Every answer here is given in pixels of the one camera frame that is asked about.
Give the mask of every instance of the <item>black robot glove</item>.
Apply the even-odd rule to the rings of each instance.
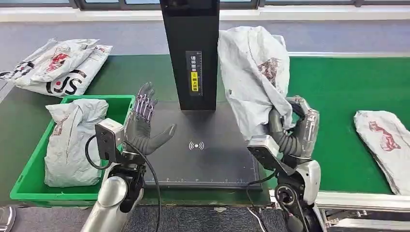
[[[145,156],[151,154],[168,140],[176,131],[176,124],[172,124],[162,133],[151,137],[151,119],[154,115],[154,107],[158,100],[152,100],[154,88],[151,82],[145,83],[136,95],[136,102],[133,110],[128,116],[125,124],[125,138],[133,144]],[[133,151],[128,145],[124,145],[124,150]]]

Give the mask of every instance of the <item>green plastic crate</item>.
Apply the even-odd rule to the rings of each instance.
[[[133,95],[84,95],[67,96],[61,103],[70,103],[76,99],[103,99],[108,103],[108,118],[125,123],[126,116],[132,109]],[[37,147],[16,181],[10,198],[29,205],[52,206],[92,206],[97,200],[101,184],[86,187],[53,188],[44,184],[44,157],[47,152],[48,137],[53,132],[55,123],[48,124]]]

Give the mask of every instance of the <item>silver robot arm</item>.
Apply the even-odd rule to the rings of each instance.
[[[92,208],[92,211],[85,222],[81,232],[119,232],[124,227],[129,218],[132,209],[139,204],[143,195],[144,189],[139,190],[138,198],[131,210],[124,212],[121,210],[121,204],[124,202],[128,185],[126,181],[119,176],[108,177],[108,173],[112,167],[118,164],[113,164],[104,175],[104,181],[98,193],[97,201]]]
[[[319,112],[305,99],[287,98],[299,116],[296,126],[283,129],[279,112],[269,114],[269,135],[254,136],[248,149],[265,169],[275,171],[278,185],[275,198],[284,211],[291,232],[325,232],[323,219],[315,204],[319,192],[321,169],[312,160],[319,128]]]
[[[82,232],[120,232],[131,211],[140,203],[144,195],[144,174],[146,164],[156,179],[156,175],[146,156],[169,141],[176,125],[151,137],[151,119],[157,100],[151,83],[146,83],[136,94],[136,103],[129,112],[125,127],[109,118],[96,124],[96,135],[86,143],[86,157],[97,169],[105,170],[97,201],[82,228]],[[88,155],[88,144],[97,138],[98,152],[102,160],[110,165],[98,166]],[[156,231],[159,228],[159,217]]]

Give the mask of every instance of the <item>gray mailer with red print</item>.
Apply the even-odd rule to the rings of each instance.
[[[357,111],[356,131],[397,195],[410,195],[410,132],[387,111]]]

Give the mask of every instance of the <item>floor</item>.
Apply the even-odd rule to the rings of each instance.
[[[237,26],[264,26],[272,34],[281,34],[292,52],[410,53],[410,21],[224,21],[220,29]],[[168,53],[162,22],[1,23],[0,31],[1,71],[11,70],[49,38],[99,38],[102,44],[114,46],[115,55]],[[0,80],[0,102],[12,87]],[[13,232],[79,231],[88,214],[89,209],[21,208],[17,210]],[[268,210],[265,217],[270,232],[285,231],[280,211]],[[138,209],[126,231],[153,231],[155,218],[154,208]],[[161,231],[170,232],[260,231],[257,221],[245,208],[228,208],[218,213],[213,208],[171,207],[164,210],[162,224],[166,228],[162,227]]]

